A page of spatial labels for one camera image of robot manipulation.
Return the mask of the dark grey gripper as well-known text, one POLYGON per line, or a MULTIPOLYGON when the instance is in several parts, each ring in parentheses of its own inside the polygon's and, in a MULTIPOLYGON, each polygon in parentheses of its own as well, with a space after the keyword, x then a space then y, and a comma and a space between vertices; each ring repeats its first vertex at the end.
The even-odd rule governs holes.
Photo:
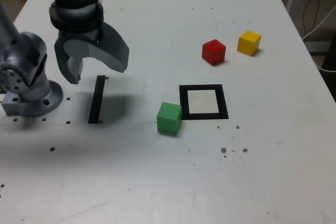
POLYGON ((79 83, 83 69, 82 58, 95 58, 120 73, 127 69, 129 47, 107 23, 84 33, 71 31, 65 26, 58 26, 58 30, 58 39, 54 45, 56 59, 60 72, 69 83, 79 83))

